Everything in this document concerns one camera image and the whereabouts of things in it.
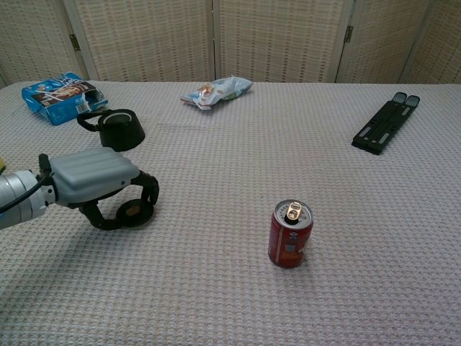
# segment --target red soda can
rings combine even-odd
[[[275,265],[294,268],[304,258],[304,246],[312,231],[312,211],[299,200],[284,200],[272,214],[269,258]]]

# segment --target chip bag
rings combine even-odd
[[[252,81],[241,77],[228,77],[217,79],[199,88],[181,100],[189,105],[199,107],[201,110],[211,110],[211,106],[216,105],[221,100],[227,101],[236,99],[243,93],[250,90]]]

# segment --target black mug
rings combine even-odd
[[[88,123],[93,117],[100,117],[97,125]],[[103,110],[77,116],[77,123],[92,132],[99,132],[102,146],[115,151],[127,151],[139,145],[146,134],[132,110]]]

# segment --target mug handle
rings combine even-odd
[[[99,131],[99,126],[90,124],[86,120],[91,119],[93,117],[99,117],[100,115],[105,115],[105,114],[107,114],[109,112],[110,112],[110,110],[103,110],[102,112],[79,114],[79,115],[77,115],[77,123],[79,123],[79,125],[82,128],[85,128],[88,131],[97,132],[97,131]]]

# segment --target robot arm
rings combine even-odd
[[[153,214],[158,197],[157,179],[111,148],[89,149],[50,161],[47,156],[40,156],[40,169],[38,177],[29,171],[0,177],[0,229],[43,215],[51,203],[78,208],[94,227],[105,230],[140,226]],[[105,219],[98,202],[128,185],[143,187],[141,199],[124,203],[116,219]],[[32,188],[36,192],[18,201],[18,196],[30,193]],[[13,200],[16,205],[5,210]]]

